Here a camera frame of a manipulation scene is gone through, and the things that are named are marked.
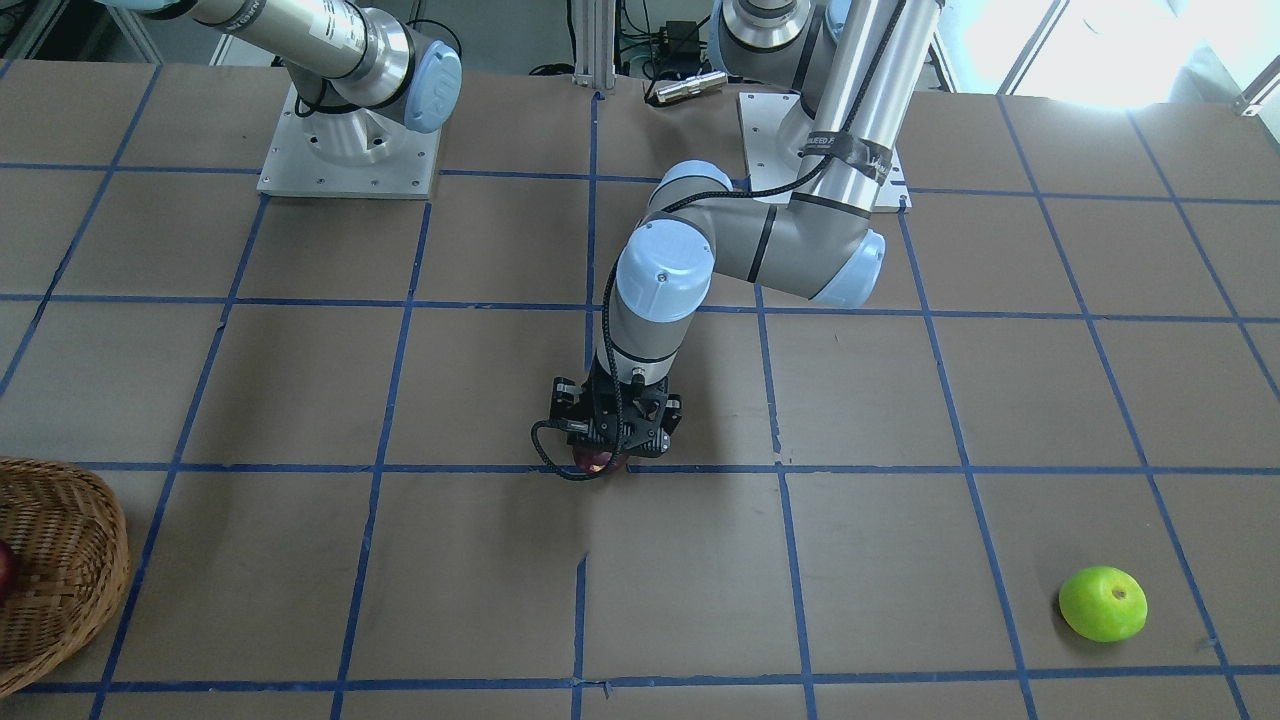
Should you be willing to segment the silver cylinder metal part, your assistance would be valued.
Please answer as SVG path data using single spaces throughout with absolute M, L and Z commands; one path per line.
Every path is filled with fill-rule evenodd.
M 723 88 L 730 81 L 724 70 L 709 70 L 690 76 L 664 86 L 655 86 L 645 96 L 650 108 L 672 108 L 695 97 L 703 97 Z

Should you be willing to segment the black power adapter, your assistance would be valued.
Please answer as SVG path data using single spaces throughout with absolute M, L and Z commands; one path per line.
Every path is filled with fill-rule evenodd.
M 701 59 L 701 26 L 696 20 L 668 20 L 655 32 L 655 59 L 660 64 L 696 63 Z

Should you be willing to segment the green apple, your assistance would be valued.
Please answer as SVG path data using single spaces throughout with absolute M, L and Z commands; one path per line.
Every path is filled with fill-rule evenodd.
M 1059 588 L 1062 620 L 1079 637 L 1097 643 L 1123 642 L 1148 621 L 1146 591 L 1129 573 L 1111 566 L 1084 568 Z

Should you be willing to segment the wicker basket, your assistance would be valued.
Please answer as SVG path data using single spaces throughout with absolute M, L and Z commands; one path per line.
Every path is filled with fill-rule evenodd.
M 92 642 L 132 579 L 125 514 L 97 474 L 69 462 L 1 460 L 1 694 L 35 684 Z

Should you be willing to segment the dark red apple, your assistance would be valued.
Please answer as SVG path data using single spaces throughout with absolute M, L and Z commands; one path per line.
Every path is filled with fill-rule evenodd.
M 572 459 L 575 468 L 585 474 L 604 473 L 609 462 L 613 468 L 621 469 L 630 460 L 628 454 L 613 454 L 602 448 L 573 447 Z

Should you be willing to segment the red yellow apple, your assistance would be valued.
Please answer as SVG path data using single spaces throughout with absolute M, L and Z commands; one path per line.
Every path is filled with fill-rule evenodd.
M 20 560 L 4 539 L 0 542 L 0 603 L 13 594 L 20 574 Z

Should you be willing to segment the aluminium frame post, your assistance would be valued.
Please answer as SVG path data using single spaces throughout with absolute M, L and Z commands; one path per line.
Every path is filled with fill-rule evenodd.
M 616 91 L 617 5 L 617 1 L 568 1 L 573 27 L 571 78 L 605 97 Z

